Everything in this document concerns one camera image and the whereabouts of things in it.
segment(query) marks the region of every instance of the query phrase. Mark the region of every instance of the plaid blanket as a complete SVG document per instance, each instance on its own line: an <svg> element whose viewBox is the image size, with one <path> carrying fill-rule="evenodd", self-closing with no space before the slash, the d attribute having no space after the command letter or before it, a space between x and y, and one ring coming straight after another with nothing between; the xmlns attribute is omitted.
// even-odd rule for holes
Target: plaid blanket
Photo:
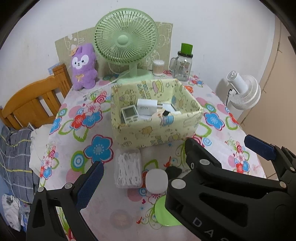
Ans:
<svg viewBox="0 0 296 241"><path fill-rule="evenodd" d="M0 137L0 175L15 197L32 203L39 177L29 168L30 128L19 131L4 126Z"/></svg>

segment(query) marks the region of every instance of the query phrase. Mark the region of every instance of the fabric storage box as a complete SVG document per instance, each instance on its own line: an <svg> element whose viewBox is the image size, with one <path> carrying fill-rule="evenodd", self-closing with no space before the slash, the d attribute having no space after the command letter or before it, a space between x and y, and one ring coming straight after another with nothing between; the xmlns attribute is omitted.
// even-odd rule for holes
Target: fabric storage box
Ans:
<svg viewBox="0 0 296 241"><path fill-rule="evenodd" d="M125 124L121 108L136 105L138 99L172 103L181 114L154 114L148 120ZM113 134L121 147L142 148L193 136L203 115L202 106L177 79L146 80L115 85L111 91Z"/></svg>

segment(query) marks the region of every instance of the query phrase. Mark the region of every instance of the stuffed animal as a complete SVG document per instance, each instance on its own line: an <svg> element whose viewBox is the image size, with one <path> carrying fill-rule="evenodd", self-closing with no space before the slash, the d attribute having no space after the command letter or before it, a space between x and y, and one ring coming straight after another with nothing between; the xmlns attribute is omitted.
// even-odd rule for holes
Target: stuffed animal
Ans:
<svg viewBox="0 0 296 241"><path fill-rule="evenodd" d="M78 46L72 51L73 89L91 89L95 86L98 72L94 69L96 55L93 45L88 43Z"/></svg>

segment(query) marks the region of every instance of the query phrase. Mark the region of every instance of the white wall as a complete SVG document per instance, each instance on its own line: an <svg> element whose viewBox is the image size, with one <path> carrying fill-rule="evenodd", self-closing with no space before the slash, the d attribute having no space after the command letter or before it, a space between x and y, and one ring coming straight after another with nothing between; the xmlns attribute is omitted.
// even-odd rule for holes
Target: white wall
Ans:
<svg viewBox="0 0 296 241"><path fill-rule="evenodd" d="M48 76L58 62L54 42L95 26L107 12L131 7L173 23L171 57L193 44L195 74L214 91L228 72L261 79L274 37L274 14L259 0L40 0L15 26L0 50L0 104Z"/></svg>

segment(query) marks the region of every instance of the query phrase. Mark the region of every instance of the green lid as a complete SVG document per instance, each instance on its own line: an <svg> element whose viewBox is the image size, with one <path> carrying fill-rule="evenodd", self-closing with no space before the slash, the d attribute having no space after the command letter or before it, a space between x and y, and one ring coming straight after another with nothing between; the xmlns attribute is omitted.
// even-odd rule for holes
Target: green lid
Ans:
<svg viewBox="0 0 296 241"><path fill-rule="evenodd" d="M193 45L182 43L181 44L181 53L191 55L192 54L192 48L193 48Z"/></svg>
<svg viewBox="0 0 296 241"><path fill-rule="evenodd" d="M163 226L182 225L171 213L165 208L165 197L162 196L157 200L154 206L154 215L157 221Z"/></svg>

